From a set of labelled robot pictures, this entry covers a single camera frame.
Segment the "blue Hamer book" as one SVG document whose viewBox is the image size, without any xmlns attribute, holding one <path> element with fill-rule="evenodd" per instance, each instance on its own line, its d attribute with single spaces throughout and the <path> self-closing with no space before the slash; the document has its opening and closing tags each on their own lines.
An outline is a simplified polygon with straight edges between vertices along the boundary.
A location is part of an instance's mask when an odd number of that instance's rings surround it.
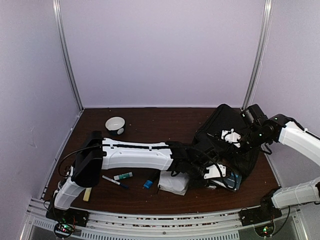
<svg viewBox="0 0 320 240">
<path fill-rule="evenodd" d="M 227 190 L 236 192 L 242 183 L 242 175 L 234 174 L 233 172 L 229 177 L 213 178 L 209 180 L 210 185 L 219 186 Z"/>
</svg>

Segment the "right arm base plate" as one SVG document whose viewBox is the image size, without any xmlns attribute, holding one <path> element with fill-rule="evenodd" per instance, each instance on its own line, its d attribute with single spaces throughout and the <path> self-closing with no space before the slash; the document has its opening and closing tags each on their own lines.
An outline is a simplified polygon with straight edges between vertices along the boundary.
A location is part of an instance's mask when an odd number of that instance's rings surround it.
<svg viewBox="0 0 320 240">
<path fill-rule="evenodd" d="M 282 211 L 279 209 L 268 211 L 263 211 L 262 208 L 246 208 L 238 212 L 242 226 L 257 225 L 264 222 L 270 222 L 276 218 L 282 216 Z"/>
</svg>

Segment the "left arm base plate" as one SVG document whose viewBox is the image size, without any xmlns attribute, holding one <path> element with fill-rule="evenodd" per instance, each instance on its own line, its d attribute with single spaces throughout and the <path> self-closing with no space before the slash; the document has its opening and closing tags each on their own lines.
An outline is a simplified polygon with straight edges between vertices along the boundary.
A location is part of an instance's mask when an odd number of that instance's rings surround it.
<svg viewBox="0 0 320 240">
<path fill-rule="evenodd" d="M 51 220 L 55 220 L 56 222 L 86 227 L 89 220 L 89 212 L 74 208 L 69 208 L 67 210 L 51 208 L 46 212 L 45 217 Z"/>
</svg>

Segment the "black student bag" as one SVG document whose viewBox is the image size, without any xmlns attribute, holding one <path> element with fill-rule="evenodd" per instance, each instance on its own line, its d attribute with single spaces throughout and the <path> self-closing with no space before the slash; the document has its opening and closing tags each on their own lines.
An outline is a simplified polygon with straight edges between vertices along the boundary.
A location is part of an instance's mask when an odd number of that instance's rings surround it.
<svg viewBox="0 0 320 240">
<path fill-rule="evenodd" d="M 231 154 L 232 144 L 221 139 L 222 130 L 231 129 L 243 135 L 249 132 L 240 112 L 221 104 L 198 129 L 192 140 L 192 148 L 187 152 L 194 164 L 204 168 L 222 164 L 229 168 L 230 175 L 240 174 L 245 180 L 253 171 L 260 150 L 253 148 L 245 154 Z"/>
</svg>

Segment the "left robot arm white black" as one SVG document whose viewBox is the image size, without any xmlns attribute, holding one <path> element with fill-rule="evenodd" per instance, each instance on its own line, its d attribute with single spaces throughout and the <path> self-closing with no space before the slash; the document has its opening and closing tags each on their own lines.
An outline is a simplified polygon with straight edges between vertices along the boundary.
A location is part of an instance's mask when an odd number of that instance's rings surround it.
<svg viewBox="0 0 320 240">
<path fill-rule="evenodd" d="M 179 141 L 123 142 L 104 138 L 101 131 L 93 131 L 80 149 L 65 156 L 65 159 L 75 156 L 75 160 L 53 194 L 51 211 L 61 222 L 69 221 L 72 202 L 83 190 L 99 183 L 101 170 L 155 169 L 199 179 L 204 176 L 205 168 L 193 154 L 205 156 L 202 151 Z"/>
</svg>

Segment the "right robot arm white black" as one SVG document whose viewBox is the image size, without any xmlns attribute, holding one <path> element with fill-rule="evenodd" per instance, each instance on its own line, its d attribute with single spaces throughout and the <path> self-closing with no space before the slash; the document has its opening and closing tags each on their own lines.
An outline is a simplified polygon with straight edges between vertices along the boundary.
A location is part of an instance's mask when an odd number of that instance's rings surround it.
<svg viewBox="0 0 320 240">
<path fill-rule="evenodd" d="M 293 117 L 276 114 L 272 117 L 262 111 L 258 104 L 248 106 L 241 112 L 248 133 L 240 134 L 234 128 L 225 130 L 221 139 L 232 144 L 238 154 L 246 153 L 265 144 L 277 143 L 287 148 L 299 160 L 307 159 L 320 164 L 320 138 L 303 127 Z M 291 206 L 320 202 L 320 175 L 313 179 L 296 182 L 295 185 L 270 191 L 261 199 L 256 210 L 259 220 L 268 220 L 276 210 Z"/>
</svg>

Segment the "white fabric pouch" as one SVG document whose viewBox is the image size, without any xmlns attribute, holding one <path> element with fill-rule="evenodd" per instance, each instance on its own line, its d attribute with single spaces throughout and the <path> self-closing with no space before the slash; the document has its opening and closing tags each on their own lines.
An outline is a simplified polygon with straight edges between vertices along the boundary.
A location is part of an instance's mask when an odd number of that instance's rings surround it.
<svg viewBox="0 0 320 240">
<path fill-rule="evenodd" d="M 184 196 L 188 190 L 189 181 L 190 178 L 185 173 L 171 176 L 171 172 L 161 171 L 157 187 L 162 191 Z"/>
</svg>

